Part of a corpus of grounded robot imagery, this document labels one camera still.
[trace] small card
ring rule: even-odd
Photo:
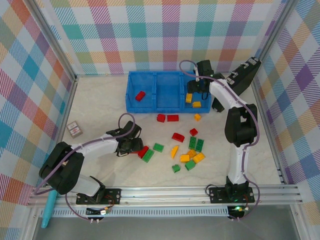
[[[66,126],[66,128],[68,129],[68,131],[73,139],[80,136],[83,133],[76,121],[73,121],[70,124],[68,124]]]

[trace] blue bin divider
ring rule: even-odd
[[[155,94],[157,113],[179,113],[182,106],[182,82],[179,71],[156,73]]]
[[[141,101],[136,100],[136,95],[144,91],[145,96]],[[152,113],[155,111],[155,74],[150,71],[131,71],[125,94],[126,110],[128,113]]]
[[[194,78],[181,71],[131,71],[125,94],[126,110],[128,113],[208,113],[210,94],[206,100],[201,99],[200,93],[192,95],[192,102],[200,101],[201,108],[185,103],[190,80]],[[135,97],[140,91],[145,92],[145,97],[137,101]]]

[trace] blue pen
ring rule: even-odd
[[[45,229],[49,223],[52,212],[54,210],[57,194],[58,192],[56,190],[52,190],[49,192],[48,199],[46,201],[43,216],[42,216],[41,228],[43,229]]]

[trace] robotic arm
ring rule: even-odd
[[[250,70],[250,64],[256,65],[257,62],[250,59],[242,67]],[[225,187],[217,188],[213,194],[214,197],[210,197],[210,200],[212,203],[243,203],[243,200],[252,203],[255,199],[245,174],[250,150],[248,145],[254,142],[259,131],[256,126],[257,107],[239,99],[232,89],[230,84],[232,82],[228,81],[230,78],[224,79],[222,74],[214,73],[209,60],[198,62],[196,66],[195,73],[200,76],[188,82],[188,92],[212,94],[219,100],[222,107],[228,111],[224,129],[226,139],[229,143],[234,144]],[[182,69],[181,71],[194,78],[194,75]],[[93,176],[87,177],[80,174],[83,162],[92,161],[105,154],[116,153],[118,157],[122,157],[142,150],[143,142],[139,138],[140,132],[141,127],[129,121],[124,128],[119,127],[107,131],[100,139],[86,142],[83,145],[69,145],[60,142],[43,164],[39,176],[44,179],[44,182],[47,180],[48,184],[61,195],[74,192],[78,193],[78,197],[81,199],[85,198],[85,202],[88,204],[100,204],[107,194],[106,187]]]
[[[225,187],[214,190],[210,197],[211,203],[253,203],[255,199],[252,188],[249,187],[249,181],[245,175],[250,145],[258,134],[255,124],[257,123],[258,110],[254,104],[247,104],[237,94],[242,93],[250,85],[255,75],[254,72],[257,72],[261,64],[260,61],[254,57],[250,58],[234,72],[231,72],[232,75],[227,79],[221,73],[214,73],[209,60],[197,64],[189,60],[182,62],[193,63],[195,65],[194,72],[198,76],[195,80],[188,82],[188,93],[202,93],[202,99],[204,94],[210,93],[215,97],[214,100],[218,100],[221,105],[219,109],[223,110],[224,108],[228,111],[224,133],[228,142],[234,146],[231,150],[230,167]],[[181,63],[180,70],[191,77],[191,74],[182,70]],[[238,75],[242,77],[244,82],[237,81],[235,77]]]
[[[40,169],[39,176],[45,179],[68,153],[78,149],[68,157],[68,160],[54,172],[47,182],[61,195],[74,192],[86,196],[92,204],[100,203],[105,196],[106,187],[93,176],[81,175],[82,165],[84,161],[90,162],[106,154],[116,153],[118,157],[122,157],[142,150],[143,142],[139,138],[141,127],[133,125],[134,123],[129,121],[124,128],[107,131],[100,137],[101,141],[95,144],[82,146],[82,144],[58,143]]]

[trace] plaid wallpaper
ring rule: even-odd
[[[275,29],[276,27],[276,23],[278,18],[280,17],[281,13],[283,12],[283,10],[285,9],[286,3],[288,2],[288,0],[281,0],[281,3],[279,4],[273,18],[272,21],[270,22],[266,32],[264,33],[264,36],[259,44],[259,48],[255,53],[256,57],[260,56],[260,53],[262,52],[262,50],[264,49],[264,47],[266,46],[266,43],[268,41],[268,38],[270,37],[271,32]]]
[[[71,83],[24,2],[0,0],[0,240],[18,238]]]
[[[320,239],[320,0],[300,0],[255,80],[289,183]]]
[[[270,11],[285,2],[37,0],[75,71],[87,75],[177,70],[183,59],[232,71],[267,39],[281,12]]]

